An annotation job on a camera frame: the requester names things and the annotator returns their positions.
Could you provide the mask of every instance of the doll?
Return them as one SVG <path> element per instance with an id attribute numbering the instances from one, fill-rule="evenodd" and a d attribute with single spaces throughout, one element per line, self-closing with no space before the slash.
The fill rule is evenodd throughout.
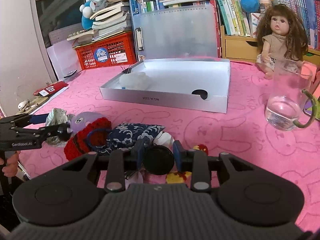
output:
<path id="1" fill-rule="evenodd" d="M 302 65 L 308 38 L 302 20 L 284 4 L 268 8 L 257 27 L 258 67 L 272 79 L 275 59 L 289 59 Z"/>

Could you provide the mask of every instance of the glass pitcher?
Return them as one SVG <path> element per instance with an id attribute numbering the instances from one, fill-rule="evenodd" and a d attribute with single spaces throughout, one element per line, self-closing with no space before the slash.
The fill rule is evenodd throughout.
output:
<path id="1" fill-rule="evenodd" d="M 317 104 L 308 92 L 311 85 L 312 71 L 304 67 L 301 73 L 292 60 L 275 60 L 273 87 L 265 111 L 266 120 L 275 128 L 290 131 L 295 127 L 306 128 L 315 119 Z M 306 124 L 298 121 L 307 99 L 312 104 L 312 114 Z"/>

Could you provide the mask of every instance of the window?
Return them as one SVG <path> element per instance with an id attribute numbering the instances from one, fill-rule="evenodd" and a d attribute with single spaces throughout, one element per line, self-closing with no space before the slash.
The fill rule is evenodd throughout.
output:
<path id="1" fill-rule="evenodd" d="M 49 32 L 81 22 L 79 8 L 85 0 L 38 0 L 36 9 L 45 47 L 51 46 Z"/>

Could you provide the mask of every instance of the black lens cap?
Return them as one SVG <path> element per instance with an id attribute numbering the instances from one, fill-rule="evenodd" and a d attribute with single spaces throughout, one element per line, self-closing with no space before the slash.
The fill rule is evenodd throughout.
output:
<path id="1" fill-rule="evenodd" d="M 165 146 L 153 145 L 146 149 L 143 157 L 143 165 L 145 169 L 152 174 L 167 174 L 174 165 L 173 154 Z"/>

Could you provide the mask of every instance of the doll hair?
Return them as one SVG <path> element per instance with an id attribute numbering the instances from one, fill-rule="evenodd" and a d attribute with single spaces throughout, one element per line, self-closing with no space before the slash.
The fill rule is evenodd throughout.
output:
<path id="1" fill-rule="evenodd" d="M 258 49 L 262 51 L 262 37 L 272 33 L 270 21 L 273 16 L 285 17 L 289 22 L 289 33 L 286 38 L 287 51 L 285 58 L 302 60 L 302 56 L 308 51 L 308 38 L 302 20 L 284 4 L 269 7 L 257 27 Z"/>

